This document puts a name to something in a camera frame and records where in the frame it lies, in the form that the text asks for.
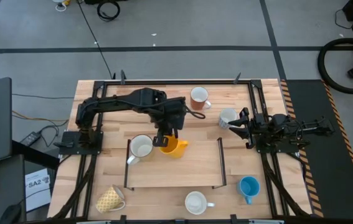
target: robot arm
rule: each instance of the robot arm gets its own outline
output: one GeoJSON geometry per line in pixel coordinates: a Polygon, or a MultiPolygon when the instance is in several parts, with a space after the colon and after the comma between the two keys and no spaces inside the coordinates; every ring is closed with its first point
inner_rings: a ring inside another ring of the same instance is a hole
{"type": "Polygon", "coordinates": [[[299,123],[291,119],[290,116],[284,114],[275,114],[269,116],[269,122],[263,114],[254,114],[253,119],[248,117],[248,108],[242,109],[240,119],[230,121],[229,124],[244,128],[231,127],[229,130],[247,139],[247,149],[253,148],[256,144],[264,147],[275,147],[277,142],[288,139],[290,144],[297,144],[298,148],[302,148],[310,144],[308,140],[303,139],[305,134],[331,135],[334,128],[329,120],[322,118],[320,121],[315,120],[311,123],[299,123]]]}
{"type": "Polygon", "coordinates": [[[167,135],[173,132],[177,138],[177,130],[181,130],[184,117],[189,109],[185,97],[167,99],[164,91],[142,88],[129,95],[112,96],[106,98],[88,98],[78,106],[76,124],[80,128],[80,143],[89,145],[94,142],[92,135],[93,119],[97,113],[133,110],[150,116],[150,122],[158,128],[153,145],[167,146],[167,135]]]}

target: white mug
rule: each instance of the white mug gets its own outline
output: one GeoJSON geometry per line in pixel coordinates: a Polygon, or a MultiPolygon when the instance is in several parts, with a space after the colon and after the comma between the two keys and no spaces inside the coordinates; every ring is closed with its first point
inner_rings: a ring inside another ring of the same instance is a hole
{"type": "Polygon", "coordinates": [[[190,192],[184,201],[187,211],[193,215],[200,215],[205,212],[207,207],[214,207],[214,203],[208,203],[205,196],[198,191],[190,192]]]}
{"type": "Polygon", "coordinates": [[[229,121],[235,121],[237,119],[237,113],[233,108],[225,108],[220,112],[219,115],[219,126],[223,129],[228,129],[230,124],[229,121]]]}
{"type": "Polygon", "coordinates": [[[140,161],[141,158],[147,157],[153,151],[153,140],[147,135],[135,136],[129,144],[132,155],[126,161],[129,165],[133,165],[140,161]]]}
{"type": "Polygon", "coordinates": [[[208,101],[208,91],[204,87],[195,87],[190,93],[190,103],[193,110],[202,110],[211,108],[208,101]]]}

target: wooden table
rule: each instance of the wooden table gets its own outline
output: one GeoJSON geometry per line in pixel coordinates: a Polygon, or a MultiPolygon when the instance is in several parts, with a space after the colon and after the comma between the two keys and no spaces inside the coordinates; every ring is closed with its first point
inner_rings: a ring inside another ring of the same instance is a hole
{"type": "MultiPolygon", "coordinates": [[[[261,81],[268,113],[286,114],[278,80],[262,79],[261,81]]],[[[84,99],[91,97],[93,83],[93,80],[84,80],[78,83],[68,125],[70,131],[78,130],[75,124],[77,107],[84,99]]],[[[186,104],[189,106],[189,94],[195,86],[151,85],[149,87],[165,91],[168,98],[186,96],[186,104]]],[[[222,108],[234,108],[236,111],[240,111],[243,107],[248,107],[252,113],[247,86],[201,86],[208,89],[212,107],[204,111],[207,117],[204,120],[195,119],[187,114],[184,129],[179,131],[179,136],[181,139],[203,142],[216,141],[217,138],[222,137],[227,186],[218,189],[211,187],[145,187],[135,188],[134,191],[123,188],[127,140],[138,134],[153,136],[157,130],[153,123],[149,122],[149,117],[146,114],[137,114],[133,111],[105,113],[102,127],[104,132],[103,150],[96,163],[89,220],[119,220],[120,215],[127,215],[129,220],[229,219],[230,214],[236,214],[237,218],[271,218],[260,155],[255,149],[246,149],[246,141],[242,141],[231,131],[218,127],[219,113],[222,108]],[[236,192],[236,183],[246,175],[255,176],[261,184],[260,194],[253,199],[252,205],[247,205],[243,197],[236,192]],[[116,212],[101,214],[95,208],[95,203],[112,184],[117,185],[124,193],[126,207],[116,212]],[[189,192],[194,190],[202,192],[207,200],[215,203],[216,206],[208,208],[201,215],[190,214],[184,206],[184,199],[189,192]]],[[[147,86],[111,86],[107,89],[107,96],[125,95],[143,87],[147,86]]],[[[285,154],[278,154],[278,160],[285,188],[303,210],[311,213],[299,162],[285,154]]],[[[48,217],[55,215],[60,210],[74,190],[79,162],[80,156],[72,156],[59,167],[48,217]]],[[[278,213],[281,214],[278,191],[274,186],[273,189],[278,213]]],[[[82,192],[78,215],[82,214],[84,198],[85,192],[82,192]]]]}

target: black hose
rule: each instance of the black hose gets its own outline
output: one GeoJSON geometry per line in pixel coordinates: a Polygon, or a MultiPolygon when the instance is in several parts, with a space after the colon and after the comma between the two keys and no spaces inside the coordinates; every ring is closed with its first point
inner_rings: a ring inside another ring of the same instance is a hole
{"type": "Polygon", "coordinates": [[[340,92],[343,92],[343,93],[353,94],[353,88],[344,87],[344,86],[336,83],[330,77],[330,75],[327,73],[326,66],[324,65],[324,58],[326,57],[327,51],[329,51],[334,46],[339,45],[339,44],[353,44],[353,38],[342,38],[342,39],[333,40],[321,48],[320,53],[319,53],[319,57],[318,57],[319,73],[320,73],[321,78],[333,89],[340,91],[340,92]]]}

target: patterned mug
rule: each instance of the patterned mug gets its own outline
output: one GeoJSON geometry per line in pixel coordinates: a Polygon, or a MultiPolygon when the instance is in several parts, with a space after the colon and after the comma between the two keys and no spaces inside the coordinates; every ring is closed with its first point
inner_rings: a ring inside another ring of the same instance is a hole
{"type": "Polygon", "coordinates": [[[125,198],[121,190],[113,185],[97,200],[96,208],[100,213],[117,211],[125,207],[125,198]]]}

